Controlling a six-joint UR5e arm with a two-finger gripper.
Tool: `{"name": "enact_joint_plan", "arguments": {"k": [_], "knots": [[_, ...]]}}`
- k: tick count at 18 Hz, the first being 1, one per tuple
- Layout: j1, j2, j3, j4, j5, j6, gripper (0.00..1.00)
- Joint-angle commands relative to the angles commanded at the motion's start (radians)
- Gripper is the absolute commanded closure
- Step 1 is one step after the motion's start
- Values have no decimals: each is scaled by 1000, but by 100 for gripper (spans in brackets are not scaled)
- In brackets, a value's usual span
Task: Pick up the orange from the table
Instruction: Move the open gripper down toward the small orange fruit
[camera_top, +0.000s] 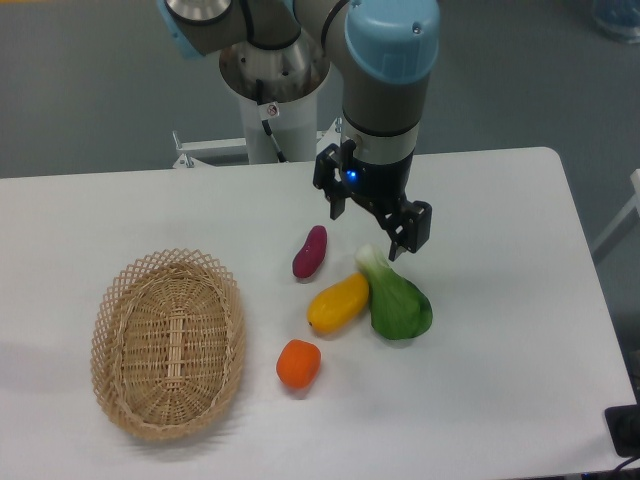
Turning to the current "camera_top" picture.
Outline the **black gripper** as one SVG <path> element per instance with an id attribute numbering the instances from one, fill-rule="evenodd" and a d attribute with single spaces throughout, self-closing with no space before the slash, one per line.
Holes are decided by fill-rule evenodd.
<path id="1" fill-rule="evenodd" d="M 413 154 L 389 164 L 372 164 L 356 157 L 356 143 L 344 142 L 340 148 L 330 144 L 317 156 L 313 185 L 324 192 L 330 205 L 330 219 L 344 211 L 350 196 L 373 211 L 380 227 L 391 241 L 388 259 L 401 253 L 417 253 L 429 240 L 432 206 L 409 201 L 405 188 Z"/>

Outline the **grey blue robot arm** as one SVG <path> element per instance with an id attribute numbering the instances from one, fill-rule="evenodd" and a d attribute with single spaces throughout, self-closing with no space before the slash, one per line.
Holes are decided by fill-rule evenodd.
<path id="1" fill-rule="evenodd" d="M 439 50 L 434 1 L 161 1 L 182 54 L 215 53 L 226 84 L 275 135 L 286 104 L 312 95 L 330 68 L 343 79 L 342 130 L 316 157 L 314 186 L 339 217 L 352 200 L 388 234 L 389 254 L 414 253 L 432 208 L 410 201 L 409 178 Z"/>

